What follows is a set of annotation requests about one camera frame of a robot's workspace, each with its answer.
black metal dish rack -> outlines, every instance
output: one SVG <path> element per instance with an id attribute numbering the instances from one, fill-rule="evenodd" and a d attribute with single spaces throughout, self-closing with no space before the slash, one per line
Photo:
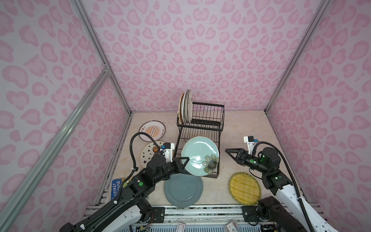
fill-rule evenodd
<path id="1" fill-rule="evenodd" d="M 218 167 L 205 177 L 218 178 L 220 166 L 220 134 L 224 126 L 224 105 L 193 102 L 193 115 L 189 123 L 180 124 L 179 115 L 177 117 L 179 136 L 175 146 L 174 158 L 180 157 L 186 142 L 196 136 L 204 136 L 211 139 L 219 150 Z"/>

wall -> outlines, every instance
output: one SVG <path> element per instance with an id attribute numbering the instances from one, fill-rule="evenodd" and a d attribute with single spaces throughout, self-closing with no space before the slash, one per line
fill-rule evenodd
<path id="1" fill-rule="evenodd" d="M 10 229 L 59 231 L 93 205 L 127 115 L 107 80 Z"/>
<path id="2" fill-rule="evenodd" d="M 264 109 L 320 0 L 83 1 L 132 110 Z"/>
<path id="3" fill-rule="evenodd" d="M 0 210 L 99 76 L 68 0 L 0 3 Z"/>
<path id="4" fill-rule="evenodd" d="M 309 199 L 343 232 L 371 228 L 370 11 L 334 2 L 269 113 Z"/>

beige marble tabletop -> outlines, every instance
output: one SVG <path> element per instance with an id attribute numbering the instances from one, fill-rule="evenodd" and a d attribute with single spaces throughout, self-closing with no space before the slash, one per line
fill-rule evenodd
<path id="1" fill-rule="evenodd" d="M 151 113 L 134 113 L 131 121 L 128 135 L 124 143 L 124 147 L 119 157 L 113 179 L 126 177 L 131 172 L 133 166 L 129 152 L 129 142 L 131 137 L 138 132 L 141 125 L 147 121 L 157 120 L 166 126 L 166 132 L 160 139 L 170 143 L 177 142 L 179 130 L 176 124 L 177 113 L 176 112 L 151 112 Z M 197 201 L 197 205 L 210 205 L 210 204 L 238 204 L 235 201 L 228 189 L 228 182 L 230 177 L 239 171 L 249 173 L 247 167 L 238 165 L 232 160 L 229 155 L 225 152 L 226 148 L 244 148 L 247 149 L 247 145 L 243 142 L 244 136 L 253 135 L 254 138 L 259 141 L 266 141 L 275 145 L 282 152 L 282 148 L 275 137 L 275 134 L 267 120 L 266 115 L 263 111 L 226 111 L 224 120 L 224 129 L 221 133 L 220 138 L 220 173 L 217 179 L 202 177 L 203 181 L 203 192 L 200 199 Z M 136 157 L 137 167 L 139 170 L 142 169 L 139 162 L 139 153 L 143 147 L 148 144 L 139 138 L 135 138 L 133 142 L 133 152 Z M 260 145 L 257 149 L 257 153 L 266 147 L 264 144 Z M 287 169 L 281 161 L 280 169 L 284 174 L 288 175 Z M 253 171 L 257 176 L 261 174 L 257 171 Z M 261 180 L 258 180 L 262 189 L 261 198 L 272 196 L 272 193 L 265 189 Z M 159 182 L 156 185 L 156 189 L 148 196 L 148 202 L 152 205 L 170 205 L 170 202 L 166 199 L 164 194 L 164 181 Z"/>

yellow woven placemat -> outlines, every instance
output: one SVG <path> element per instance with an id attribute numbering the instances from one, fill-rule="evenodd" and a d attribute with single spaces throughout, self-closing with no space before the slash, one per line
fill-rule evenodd
<path id="1" fill-rule="evenodd" d="M 254 205 L 262 196 L 258 181 L 246 172 L 237 172 L 229 179 L 229 192 L 242 205 Z"/>

plate with orange sunburst design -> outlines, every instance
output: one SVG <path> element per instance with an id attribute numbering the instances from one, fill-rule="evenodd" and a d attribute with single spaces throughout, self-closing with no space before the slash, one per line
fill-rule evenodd
<path id="1" fill-rule="evenodd" d="M 143 124 L 139 132 L 144 132 L 149 134 L 155 141 L 161 139 L 162 136 L 165 134 L 165 125 L 159 121 L 149 121 Z M 145 135 L 139 135 L 139 137 L 146 142 L 151 142 L 151 139 Z"/>

